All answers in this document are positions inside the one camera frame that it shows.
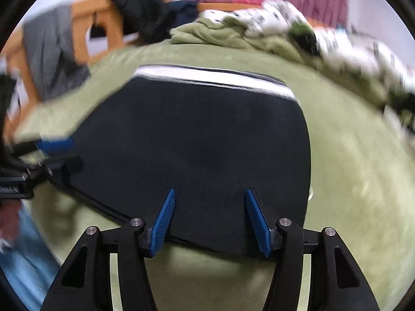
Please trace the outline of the person's left hand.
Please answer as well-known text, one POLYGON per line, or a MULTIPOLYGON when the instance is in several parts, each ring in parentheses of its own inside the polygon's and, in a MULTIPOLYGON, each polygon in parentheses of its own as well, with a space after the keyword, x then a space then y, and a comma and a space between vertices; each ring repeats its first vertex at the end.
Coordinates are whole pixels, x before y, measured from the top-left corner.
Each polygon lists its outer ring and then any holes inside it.
POLYGON ((20 200, 2 201, 0 210, 1 238, 14 243, 19 233, 20 200))

